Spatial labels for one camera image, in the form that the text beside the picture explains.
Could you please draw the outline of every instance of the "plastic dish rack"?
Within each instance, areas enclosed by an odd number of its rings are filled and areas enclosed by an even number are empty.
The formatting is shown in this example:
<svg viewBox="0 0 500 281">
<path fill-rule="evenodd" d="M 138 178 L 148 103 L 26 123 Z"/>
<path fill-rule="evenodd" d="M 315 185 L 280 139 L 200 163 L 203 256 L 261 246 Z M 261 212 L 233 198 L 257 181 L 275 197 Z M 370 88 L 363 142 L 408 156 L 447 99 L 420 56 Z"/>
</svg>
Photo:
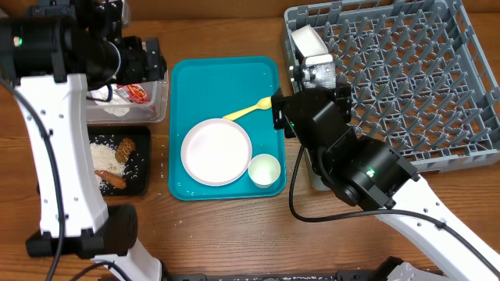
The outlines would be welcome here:
<svg viewBox="0 0 500 281">
<path fill-rule="evenodd" d="M 357 134 L 386 141 L 421 172 L 500 159 L 500 89 L 460 0 L 289 8 L 287 66 L 299 65 L 291 32 L 307 24 L 334 55 L 337 78 L 353 86 Z"/>
</svg>

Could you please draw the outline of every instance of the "black tray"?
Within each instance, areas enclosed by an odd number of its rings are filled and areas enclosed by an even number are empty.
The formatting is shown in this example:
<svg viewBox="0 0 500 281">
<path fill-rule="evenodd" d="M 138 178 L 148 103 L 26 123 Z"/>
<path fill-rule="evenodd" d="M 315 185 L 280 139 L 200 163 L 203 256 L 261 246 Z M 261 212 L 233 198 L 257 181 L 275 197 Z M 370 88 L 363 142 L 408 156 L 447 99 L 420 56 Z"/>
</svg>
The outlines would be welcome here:
<svg viewBox="0 0 500 281">
<path fill-rule="evenodd" d="M 123 176 L 127 188 L 121 190 L 106 183 L 101 189 L 102 196 L 144 195 L 148 190 L 149 159 L 151 156 L 151 133 L 145 126 L 89 126 L 88 138 L 95 144 L 114 144 L 118 146 L 123 138 L 129 137 L 136 144 L 136 150 L 126 164 Z"/>
</svg>

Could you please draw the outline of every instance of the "green light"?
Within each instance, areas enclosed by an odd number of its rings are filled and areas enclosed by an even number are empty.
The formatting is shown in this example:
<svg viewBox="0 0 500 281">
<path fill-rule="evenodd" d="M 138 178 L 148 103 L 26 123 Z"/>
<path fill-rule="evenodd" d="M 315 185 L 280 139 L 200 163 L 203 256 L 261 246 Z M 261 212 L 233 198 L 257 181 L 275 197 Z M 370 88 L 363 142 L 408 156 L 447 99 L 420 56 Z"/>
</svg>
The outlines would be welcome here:
<svg viewBox="0 0 500 281">
<path fill-rule="evenodd" d="M 366 175 L 369 177 L 375 176 L 375 171 L 373 169 L 369 169 L 368 172 L 366 172 Z"/>
<path fill-rule="evenodd" d="M 23 39 L 21 37 L 15 36 L 12 39 L 12 43 L 14 44 L 14 47 L 19 47 L 23 43 Z"/>
</svg>

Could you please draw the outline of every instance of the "sausage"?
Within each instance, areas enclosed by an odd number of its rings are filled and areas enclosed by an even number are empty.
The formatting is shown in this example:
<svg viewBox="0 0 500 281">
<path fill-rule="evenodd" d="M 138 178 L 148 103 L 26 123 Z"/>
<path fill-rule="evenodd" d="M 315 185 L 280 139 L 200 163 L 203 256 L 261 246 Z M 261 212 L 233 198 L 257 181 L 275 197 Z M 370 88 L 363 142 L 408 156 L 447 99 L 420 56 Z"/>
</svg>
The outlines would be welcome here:
<svg viewBox="0 0 500 281">
<path fill-rule="evenodd" d="M 127 182 L 121 176 L 102 170 L 96 170 L 95 174 L 116 188 L 125 189 L 127 187 Z"/>
</svg>

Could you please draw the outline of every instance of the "white plate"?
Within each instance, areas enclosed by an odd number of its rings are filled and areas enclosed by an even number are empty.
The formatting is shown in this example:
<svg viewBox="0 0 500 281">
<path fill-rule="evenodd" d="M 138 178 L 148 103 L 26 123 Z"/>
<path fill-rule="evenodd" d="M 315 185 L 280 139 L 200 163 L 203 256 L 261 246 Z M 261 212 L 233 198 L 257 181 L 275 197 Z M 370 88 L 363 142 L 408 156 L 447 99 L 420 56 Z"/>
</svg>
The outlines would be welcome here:
<svg viewBox="0 0 500 281">
<path fill-rule="evenodd" d="M 180 159 L 194 180 L 219 187 L 234 182 L 245 173 L 252 159 L 252 142 L 235 122 L 208 119 L 187 133 Z"/>
</svg>

